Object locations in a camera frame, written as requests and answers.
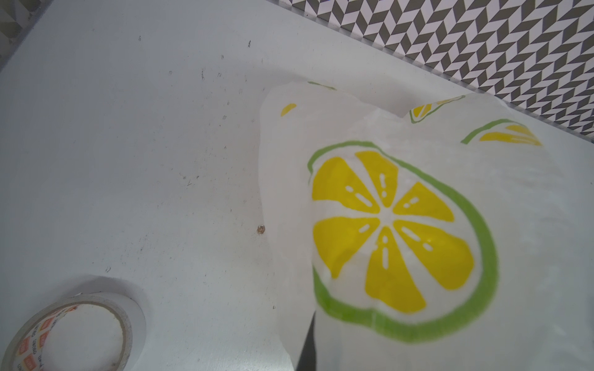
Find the green rind outline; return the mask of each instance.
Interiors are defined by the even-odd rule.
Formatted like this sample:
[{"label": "green rind outline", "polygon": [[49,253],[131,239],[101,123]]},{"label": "green rind outline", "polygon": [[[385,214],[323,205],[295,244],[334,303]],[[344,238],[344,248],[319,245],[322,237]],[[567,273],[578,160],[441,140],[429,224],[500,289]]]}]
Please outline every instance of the green rind outline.
[{"label": "green rind outline", "polygon": [[410,122],[411,122],[411,123],[418,123],[418,122],[421,122],[421,121],[423,121],[423,120],[424,120],[424,119],[425,119],[427,116],[429,116],[430,114],[434,113],[434,112],[435,112],[435,111],[437,111],[438,109],[442,108],[442,107],[443,107],[443,106],[445,106],[446,104],[448,104],[448,103],[451,103],[451,102],[455,102],[456,100],[460,100],[460,99],[462,99],[462,98],[464,98],[464,97],[466,97],[466,96],[459,96],[459,97],[456,97],[455,99],[454,99],[454,98],[452,98],[452,100],[450,100],[449,102],[445,102],[445,103],[442,103],[442,104],[440,104],[440,105],[439,105],[439,106],[438,106],[436,109],[434,109],[433,111],[430,111],[430,112],[429,112],[429,113],[427,113],[425,116],[423,116],[423,118],[422,118],[422,119],[420,119],[420,120],[418,120],[418,121],[415,121],[415,119],[414,119],[414,118],[412,118],[412,110],[410,110],[410,111],[409,111]]},{"label": "green rind outline", "polygon": [[323,87],[325,87],[325,88],[328,88],[328,89],[330,89],[330,90],[334,90],[334,91],[336,91],[336,88],[333,88],[332,86],[328,86],[328,85],[322,85],[322,84],[316,83],[315,81],[308,81],[308,83],[310,83],[310,84],[312,84],[312,85],[323,86]]},{"label": "green rind outline", "polygon": [[486,125],[483,125],[480,128],[478,128],[478,129],[474,129],[473,131],[470,132],[470,134],[468,134],[464,139],[462,139],[460,141],[460,143],[462,143],[462,144],[468,144],[472,140],[472,138],[474,138],[475,136],[477,136],[480,132],[485,131],[485,130],[489,130],[493,126],[497,126],[497,125],[499,125],[501,123],[504,123],[504,122],[513,122],[513,123],[516,123],[516,124],[518,124],[520,126],[526,127],[526,125],[524,125],[522,123],[519,123],[519,122],[516,122],[514,120],[510,120],[510,119],[499,119],[499,120],[491,121],[490,123],[488,123]]},{"label": "green rind outline", "polygon": [[348,146],[373,148],[379,151],[382,155],[437,188],[441,193],[449,197],[456,205],[458,205],[468,218],[470,225],[476,233],[481,249],[483,273],[475,291],[463,304],[443,317],[427,322],[421,322],[419,324],[411,325],[398,322],[379,312],[375,308],[358,308],[335,299],[330,295],[330,292],[328,292],[328,289],[320,280],[320,276],[318,275],[318,272],[316,272],[315,267],[312,267],[314,274],[314,293],[318,304],[328,315],[336,319],[352,324],[367,326],[378,334],[405,343],[421,343],[424,341],[436,340],[437,338],[459,330],[472,320],[476,319],[491,302],[497,289],[499,276],[495,243],[493,242],[491,232],[480,213],[470,201],[453,188],[441,183],[439,180],[434,179],[414,166],[389,156],[372,142],[346,141],[317,150],[307,163],[310,175],[313,175],[313,164],[320,156],[337,148]]}]

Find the orange label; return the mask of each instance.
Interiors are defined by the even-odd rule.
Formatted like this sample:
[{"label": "orange label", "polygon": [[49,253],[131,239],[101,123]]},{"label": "orange label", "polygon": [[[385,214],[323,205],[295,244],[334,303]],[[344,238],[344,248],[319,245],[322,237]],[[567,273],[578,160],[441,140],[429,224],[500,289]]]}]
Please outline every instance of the orange label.
[{"label": "orange label", "polygon": [[39,347],[40,348],[42,348],[43,345],[45,344],[45,338],[47,338],[48,335],[49,335],[49,331],[42,333],[41,336],[39,337]]},{"label": "orange label", "polygon": [[27,366],[27,369],[29,371],[37,367],[37,364],[35,363],[35,359],[33,358],[32,354],[29,354],[27,357],[25,357],[23,361],[25,362],[25,366]]},{"label": "orange label", "polygon": [[46,328],[49,327],[49,325],[52,323],[53,317],[46,319],[45,321],[43,321],[43,325],[41,325],[41,328],[39,329],[40,331],[45,330]]},{"label": "orange label", "polygon": [[23,354],[27,351],[27,349],[29,349],[29,339],[30,338],[27,337],[21,341],[21,344],[18,346],[19,354]]}]

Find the white plastic bag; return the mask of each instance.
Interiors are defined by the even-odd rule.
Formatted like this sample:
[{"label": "white plastic bag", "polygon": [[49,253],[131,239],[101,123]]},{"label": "white plastic bag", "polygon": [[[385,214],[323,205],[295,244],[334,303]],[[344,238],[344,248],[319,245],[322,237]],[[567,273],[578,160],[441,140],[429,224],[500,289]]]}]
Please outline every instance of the white plastic bag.
[{"label": "white plastic bag", "polygon": [[318,83],[260,112],[260,193],[296,364],[318,370],[591,370],[562,178],[484,94],[398,118]]}]

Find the roll of tape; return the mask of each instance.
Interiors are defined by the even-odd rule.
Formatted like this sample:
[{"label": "roll of tape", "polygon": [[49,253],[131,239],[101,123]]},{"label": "roll of tape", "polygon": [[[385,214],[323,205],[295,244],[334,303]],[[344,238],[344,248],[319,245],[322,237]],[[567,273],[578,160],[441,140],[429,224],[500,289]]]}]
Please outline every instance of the roll of tape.
[{"label": "roll of tape", "polygon": [[[76,310],[81,312],[86,309],[89,312],[89,309],[97,309],[91,306],[108,310],[119,321],[122,330],[122,336],[119,338],[121,343],[119,356],[116,354],[105,369],[129,371],[143,350],[146,322],[142,310],[135,301],[116,293],[81,294],[41,310],[14,336],[6,349],[0,371],[43,371],[43,350],[48,347],[46,339],[56,323]],[[93,333],[86,336],[92,339]]]}]

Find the white table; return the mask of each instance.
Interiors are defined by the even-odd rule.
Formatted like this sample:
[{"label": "white table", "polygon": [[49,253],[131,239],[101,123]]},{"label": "white table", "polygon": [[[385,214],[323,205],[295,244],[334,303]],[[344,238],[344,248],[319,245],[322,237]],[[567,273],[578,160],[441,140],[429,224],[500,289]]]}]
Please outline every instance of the white table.
[{"label": "white table", "polygon": [[[147,317],[135,369],[289,370],[258,110],[306,77],[399,115],[466,91],[265,0],[55,0],[0,73],[0,352],[56,299],[111,289]],[[590,230],[594,145],[526,124]]]}]

